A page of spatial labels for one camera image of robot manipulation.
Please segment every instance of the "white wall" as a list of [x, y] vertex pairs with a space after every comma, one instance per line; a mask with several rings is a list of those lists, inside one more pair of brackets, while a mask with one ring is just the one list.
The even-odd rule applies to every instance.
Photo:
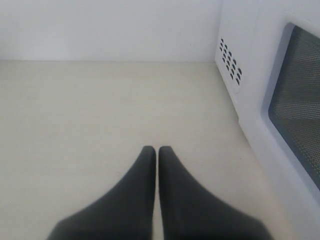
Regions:
[[0, 0], [0, 60], [213, 62], [222, 0]]

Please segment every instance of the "white countertop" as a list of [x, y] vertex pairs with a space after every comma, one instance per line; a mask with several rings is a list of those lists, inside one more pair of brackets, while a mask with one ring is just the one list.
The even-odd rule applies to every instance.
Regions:
[[[295, 240], [209, 63], [0, 62], [0, 238], [45, 240], [142, 146], [171, 145], [217, 197]], [[158, 193], [154, 239], [163, 239]]]

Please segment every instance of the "mesh screen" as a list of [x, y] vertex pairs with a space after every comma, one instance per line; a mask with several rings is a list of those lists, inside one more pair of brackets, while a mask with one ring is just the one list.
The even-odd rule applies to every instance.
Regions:
[[268, 114], [320, 189], [320, 39], [297, 26]]

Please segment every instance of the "microwave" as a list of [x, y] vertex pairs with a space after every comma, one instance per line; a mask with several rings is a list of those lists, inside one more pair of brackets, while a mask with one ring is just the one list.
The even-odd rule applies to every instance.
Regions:
[[301, 240], [320, 239], [320, 1], [224, 0], [215, 62]]

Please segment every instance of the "ventilation holes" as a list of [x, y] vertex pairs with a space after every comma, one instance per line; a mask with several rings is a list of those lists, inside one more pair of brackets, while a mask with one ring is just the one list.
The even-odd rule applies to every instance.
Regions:
[[225, 67], [228, 70], [231, 79], [240, 85], [242, 70], [237, 66], [237, 61], [232, 57], [232, 53], [228, 49], [228, 45], [223, 38], [220, 39], [219, 49], [222, 52], [222, 61], [225, 63]]

